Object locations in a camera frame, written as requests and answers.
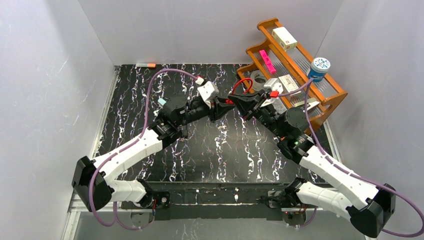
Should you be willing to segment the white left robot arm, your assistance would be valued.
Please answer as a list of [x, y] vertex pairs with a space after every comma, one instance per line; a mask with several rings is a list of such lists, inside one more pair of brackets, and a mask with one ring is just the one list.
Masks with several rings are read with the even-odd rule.
[[214, 122], [235, 107], [228, 98], [204, 101], [195, 96], [188, 100], [178, 94], [161, 98], [158, 103], [160, 110], [142, 136], [95, 159], [84, 156], [76, 162], [71, 185], [88, 211], [98, 211], [110, 202], [150, 202], [154, 191], [145, 180], [125, 181], [117, 177], [142, 159], [186, 137], [183, 126], [205, 117]]

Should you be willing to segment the black cable padlock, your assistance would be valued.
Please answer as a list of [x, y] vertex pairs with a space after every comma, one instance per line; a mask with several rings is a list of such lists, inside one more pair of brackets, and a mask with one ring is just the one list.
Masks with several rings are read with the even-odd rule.
[[189, 132], [188, 132], [188, 129], [187, 129], [187, 127], [186, 126], [184, 126], [184, 127], [182, 127], [181, 128], [181, 141], [186, 141], [187, 139], [188, 139], [188, 135], [189, 135]]

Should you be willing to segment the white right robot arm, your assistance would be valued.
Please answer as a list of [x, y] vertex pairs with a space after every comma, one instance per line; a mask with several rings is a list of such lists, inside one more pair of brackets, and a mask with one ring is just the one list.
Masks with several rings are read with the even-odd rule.
[[286, 199], [331, 211], [370, 238], [381, 233], [395, 211], [395, 189], [391, 185], [358, 179], [352, 170], [320, 151], [304, 133], [309, 123], [302, 108], [291, 107], [279, 114], [265, 103], [271, 96], [264, 91], [230, 94], [228, 98], [245, 120], [255, 118], [280, 138], [277, 146], [286, 159], [313, 171], [337, 189], [332, 191], [297, 178], [285, 189]]

